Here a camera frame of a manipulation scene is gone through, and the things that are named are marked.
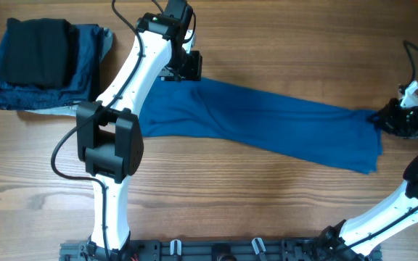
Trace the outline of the blue polo shirt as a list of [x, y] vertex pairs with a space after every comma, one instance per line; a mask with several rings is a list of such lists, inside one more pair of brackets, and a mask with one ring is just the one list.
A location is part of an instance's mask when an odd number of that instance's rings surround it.
[[155, 80], [139, 123], [146, 137], [236, 141], [309, 162], [369, 174], [382, 154], [367, 109], [347, 109], [203, 78]]

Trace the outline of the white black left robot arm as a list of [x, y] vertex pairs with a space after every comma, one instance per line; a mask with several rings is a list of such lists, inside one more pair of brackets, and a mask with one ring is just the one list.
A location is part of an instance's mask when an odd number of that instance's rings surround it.
[[144, 152], [139, 115], [156, 78], [199, 80], [191, 15], [146, 13], [134, 45], [109, 87], [76, 111], [78, 157], [94, 190], [94, 228], [86, 253], [95, 260], [130, 256], [127, 187]]

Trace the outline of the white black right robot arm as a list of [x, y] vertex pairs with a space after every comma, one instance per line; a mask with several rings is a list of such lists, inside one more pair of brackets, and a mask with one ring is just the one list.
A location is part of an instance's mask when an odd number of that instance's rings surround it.
[[[401, 138], [418, 138], [418, 83], [400, 89], [369, 117], [382, 131]], [[418, 156], [403, 173], [402, 184], [387, 198], [362, 215], [343, 220], [322, 231], [313, 245], [315, 260], [369, 260], [384, 240], [418, 223]]]

